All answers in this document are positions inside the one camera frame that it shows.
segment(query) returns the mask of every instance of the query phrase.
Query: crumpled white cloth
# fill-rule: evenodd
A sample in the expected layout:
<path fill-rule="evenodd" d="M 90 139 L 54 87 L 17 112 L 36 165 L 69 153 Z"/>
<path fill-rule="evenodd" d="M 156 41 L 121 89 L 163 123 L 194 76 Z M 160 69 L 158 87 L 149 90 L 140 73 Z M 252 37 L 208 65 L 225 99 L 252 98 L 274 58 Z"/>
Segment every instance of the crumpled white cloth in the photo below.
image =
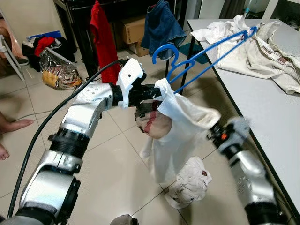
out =
<path fill-rule="evenodd" d="M 190 33 L 194 36 L 197 41 L 207 41 L 210 44 L 216 43 L 232 34 L 238 33 L 242 30 L 247 30 L 250 33 L 250 27 L 245 24 L 244 17 L 242 15 L 237 15 L 232 21 L 218 21 L 212 22 L 207 27 L 208 29 L 199 29 Z M 230 39 L 231 42 L 240 40 L 240 37 L 234 37 Z"/>
<path fill-rule="evenodd" d="M 287 94 L 300 93 L 300 58 L 281 51 L 273 43 L 274 32 L 280 25 L 281 22 L 270 22 L 261 26 L 253 38 L 219 61 L 218 67 L 262 79 L 271 78 Z M 235 45 L 220 44 L 217 57 Z"/>
<path fill-rule="evenodd" d="M 177 175 L 175 183 L 169 187 L 165 199 L 176 209 L 185 208 L 193 200 L 199 201 L 205 197 L 209 182 L 211 175 L 202 160 L 198 156 L 191 157 Z"/>
<path fill-rule="evenodd" d="M 162 138 L 149 137 L 140 156 L 157 183 L 172 181 L 191 156 L 193 150 L 206 142 L 207 130 L 220 119 L 215 109 L 197 106 L 180 94 L 174 94 L 164 78 L 156 81 L 162 100 L 157 108 L 172 119 L 169 133 Z"/>

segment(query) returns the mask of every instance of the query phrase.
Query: table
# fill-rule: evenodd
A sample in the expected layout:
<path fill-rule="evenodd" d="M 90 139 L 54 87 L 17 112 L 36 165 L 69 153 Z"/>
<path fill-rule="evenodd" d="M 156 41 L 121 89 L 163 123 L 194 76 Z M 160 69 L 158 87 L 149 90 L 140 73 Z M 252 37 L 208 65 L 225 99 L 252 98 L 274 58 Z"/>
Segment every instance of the table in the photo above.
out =
<path fill-rule="evenodd" d="M 191 30 L 205 29 L 216 20 L 188 20 Z M 246 20 L 249 27 L 260 20 Z M 300 34 L 283 23 L 274 42 L 287 53 L 299 55 Z M 188 57 L 195 38 L 192 38 Z M 207 42 L 200 42 L 205 49 Z M 217 48 L 207 52 L 217 60 Z M 259 79 L 213 67 L 237 112 L 250 120 L 251 135 L 277 183 L 300 221 L 300 95 L 288 95 L 271 79 Z"/>

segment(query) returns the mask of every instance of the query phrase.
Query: blue hanger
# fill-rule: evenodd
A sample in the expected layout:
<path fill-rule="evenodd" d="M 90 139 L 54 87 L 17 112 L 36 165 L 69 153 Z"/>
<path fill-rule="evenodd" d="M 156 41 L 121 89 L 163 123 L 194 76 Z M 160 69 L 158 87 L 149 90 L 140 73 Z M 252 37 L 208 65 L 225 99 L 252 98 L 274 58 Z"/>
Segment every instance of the blue hanger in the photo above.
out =
<path fill-rule="evenodd" d="M 216 60 L 215 62 L 213 62 L 209 67 L 207 67 L 206 69 L 204 69 L 201 73 L 199 73 L 197 76 L 195 76 L 193 79 L 191 79 L 189 82 L 187 82 L 186 84 L 184 84 L 182 87 L 180 87 L 178 90 L 176 90 L 174 93 L 177 93 L 179 92 L 180 90 L 184 89 L 186 86 L 188 86 L 191 82 L 193 82 L 195 79 L 197 79 L 198 77 L 200 77 L 202 74 L 204 74 L 206 71 L 208 71 L 210 68 L 212 68 L 215 64 L 217 64 L 220 60 L 222 60 L 226 55 L 228 55 L 230 52 L 232 52 L 234 49 L 236 49 L 237 47 L 239 47 L 241 44 L 243 44 L 245 41 L 247 41 L 250 37 L 252 37 L 256 31 L 257 31 L 257 27 L 252 27 L 251 28 L 252 30 L 252 33 L 250 35 L 248 35 L 247 31 L 246 30 L 243 30 L 243 31 L 240 31 L 236 34 L 233 34 L 229 37 L 226 37 L 224 38 L 223 40 L 219 41 L 219 42 L 216 42 L 214 43 L 213 45 L 209 46 L 208 48 L 202 50 L 201 52 L 199 52 L 198 54 L 194 55 L 193 57 L 191 57 L 189 60 L 184 60 L 178 64 L 176 64 L 177 60 L 178 60 L 178 57 L 179 57 L 179 52 L 178 52 L 178 49 L 174 46 L 174 45 L 171 45 L 171 44 L 166 44 L 166 45 L 163 45 L 163 46 L 160 46 L 153 54 L 152 56 L 152 63 L 153 64 L 156 64 L 156 57 L 158 56 L 158 54 L 165 50 L 165 49 L 172 49 L 173 52 L 175 53 L 175 58 L 174 60 L 171 62 L 171 66 L 172 66 L 172 69 L 168 72 L 168 75 L 167 75 L 167 81 L 169 83 L 173 83 L 174 81 L 176 81 L 179 77 L 181 77 L 185 72 L 189 71 L 194 65 L 195 65 L 195 60 L 203 55 L 204 53 L 206 53 L 207 51 L 209 51 L 210 49 L 213 49 L 214 47 L 218 46 L 219 44 L 225 42 L 225 41 L 228 41 L 230 40 L 231 38 L 234 38 L 236 36 L 239 36 L 239 35 L 243 35 L 244 36 L 244 39 L 242 41 L 240 41 L 235 47 L 233 47 L 232 49 L 230 49 L 228 52 L 226 52 L 224 55 L 222 55 L 218 60 Z M 172 72 L 177 69 L 178 67 L 180 67 L 181 65 L 183 64 L 187 64 L 187 63 L 190 63 L 191 65 L 189 65 L 185 70 L 183 70 L 180 74 L 178 74 L 176 77 L 174 77 L 172 80 L 170 80 L 170 77 L 171 77 L 171 74 Z"/>

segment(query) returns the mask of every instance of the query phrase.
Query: red clothing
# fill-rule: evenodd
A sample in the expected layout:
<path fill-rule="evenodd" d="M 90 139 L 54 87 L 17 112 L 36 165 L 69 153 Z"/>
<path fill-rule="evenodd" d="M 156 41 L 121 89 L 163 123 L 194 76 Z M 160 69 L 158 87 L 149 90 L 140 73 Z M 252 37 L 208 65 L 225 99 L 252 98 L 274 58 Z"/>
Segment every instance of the red clothing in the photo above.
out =
<path fill-rule="evenodd" d="M 39 57 L 40 53 L 42 53 L 42 51 L 46 47 L 51 45 L 54 41 L 55 41 L 55 39 L 52 37 L 44 37 L 44 38 L 40 39 L 37 47 L 34 50 L 34 55 Z"/>
<path fill-rule="evenodd" d="M 107 64 L 117 60 L 118 56 L 105 12 L 97 0 L 91 11 L 90 29 L 95 35 L 94 42 L 97 49 L 98 61 L 100 67 L 103 68 Z M 102 82 L 116 84 L 119 71 L 120 66 L 118 63 L 107 68 L 102 72 Z"/>

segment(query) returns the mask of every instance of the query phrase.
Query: bare foot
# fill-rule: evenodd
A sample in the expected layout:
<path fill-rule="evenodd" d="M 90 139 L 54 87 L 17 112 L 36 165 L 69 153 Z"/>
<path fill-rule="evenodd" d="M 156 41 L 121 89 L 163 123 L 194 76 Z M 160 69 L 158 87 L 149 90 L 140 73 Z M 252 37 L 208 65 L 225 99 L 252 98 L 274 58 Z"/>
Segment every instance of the bare foot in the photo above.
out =
<path fill-rule="evenodd" d="M 8 151 L 0 144 L 0 161 L 9 157 Z"/>
<path fill-rule="evenodd" d="M 6 133 L 6 132 L 12 132 L 21 128 L 24 128 L 26 126 L 29 126 L 33 123 L 33 120 L 18 120 L 15 122 L 9 122 L 4 127 L 1 128 L 0 134 Z"/>

